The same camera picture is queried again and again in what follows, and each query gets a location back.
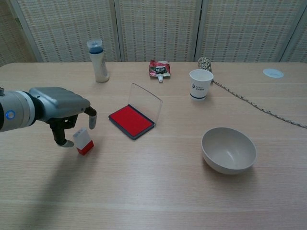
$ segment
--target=rope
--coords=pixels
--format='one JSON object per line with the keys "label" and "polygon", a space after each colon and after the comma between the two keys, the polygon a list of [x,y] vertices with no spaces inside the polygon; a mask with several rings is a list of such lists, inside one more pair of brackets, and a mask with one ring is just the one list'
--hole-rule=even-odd
{"label": "rope", "polygon": [[[201,57],[200,59],[198,59],[198,66],[199,66],[200,69],[206,69],[206,70],[212,72],[212,69],[211,69],[211,61],[210,61],[208,58],[206,58],[206,57]],[[212,80],[212,82],[213,82],[214,84],[216,84],[217,86],[223,88],[224,90],[228,91],[229,93],[231,93],[231,94],[234,95],[235,97],[237,97],[237,98],[239,98],[239,99],[241,99],[241,100],[243,100],[243,101],[249,103],[250,105],[254,106],[256,109],[259,109],[260,111],[262,111],[262,112],[264,112],[264,113],[266,113],[266,114],[269,114],[269,115],[271,115],[271,116],[274,116],[274,117],[276,117],[276,118],[278,118],[278,119],[280,119],[280,120],[282,120],[282,121],[285,121],[285,122],[287,122],[287,123],[290,123],[290,124],[292,124],[292,125],[299,126],[299,127],[302,127],[302,128],[307,128],[307,125],[303,125],[303,124],[300,124],[300,123],[298,123],[298,122],[296,122],[296,121],[292,121],[292,120],[286,119],[286,118],[284,118],[284,117],[282,117],[282,116],[279,116],[279,115],[277,115],[277,114],[271,112],[270,110],[266,110],[266,109],[263,109],[263,108],[259,107],[259,105],[253,103],[253,102],[250,101],[249,99],[247,99],[247,98],[245,98],[245,97],[243,97],[243,96],[241,96],[241,95],[239,95],[239,94],[237,94],[237,93],[235,93],[235,92],[232,92],[229,88],[227,88],[226,86],[223,86],[221,83],[218,83],[218,82],[215,81],[215,80]]]}

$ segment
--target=white paper cup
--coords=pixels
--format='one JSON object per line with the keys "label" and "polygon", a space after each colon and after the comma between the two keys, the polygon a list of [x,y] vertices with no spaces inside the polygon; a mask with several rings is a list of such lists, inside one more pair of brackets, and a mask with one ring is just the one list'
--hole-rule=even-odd
{"label": "white paper cup", "polygon": [[213,74],[205,69],[195,69],[190,72],[190,95],[193,100],[205,100]]}

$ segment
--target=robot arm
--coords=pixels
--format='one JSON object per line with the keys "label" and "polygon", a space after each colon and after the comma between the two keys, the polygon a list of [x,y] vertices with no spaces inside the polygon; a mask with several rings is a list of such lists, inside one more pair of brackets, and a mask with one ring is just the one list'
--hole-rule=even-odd
{"label": "robot arm", "polygon": [[29,93],[0,88],[0,132],[32,125],[36,120],[50,125],[55,142],[73,145],[65,139],[65,129],[73,128],[78,114],[89,115],[89,128],[96,125],[96,110],[80,95],[60,87],[32,88]]}

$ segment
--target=white bowl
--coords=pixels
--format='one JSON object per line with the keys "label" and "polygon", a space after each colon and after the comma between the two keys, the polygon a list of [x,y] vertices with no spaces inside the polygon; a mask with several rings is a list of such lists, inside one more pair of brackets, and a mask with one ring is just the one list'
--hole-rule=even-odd
{"label": "white bowl", "polygon": [[251,167],[257,158],[254,143],[243,133],[225,127],[208,130],[201,140],[205,161],[223,174],[238,174]]}

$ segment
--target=candy wrapper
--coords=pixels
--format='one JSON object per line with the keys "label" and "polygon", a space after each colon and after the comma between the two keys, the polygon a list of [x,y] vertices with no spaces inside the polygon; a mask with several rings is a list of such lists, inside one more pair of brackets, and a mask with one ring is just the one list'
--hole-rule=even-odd
{"label": "candy wrapper", "polygon": [[168,61],[151,60],[149,64],[149,76],[157,77],[159,82],[163,82],[163,77],[170,77],[171,68]]}

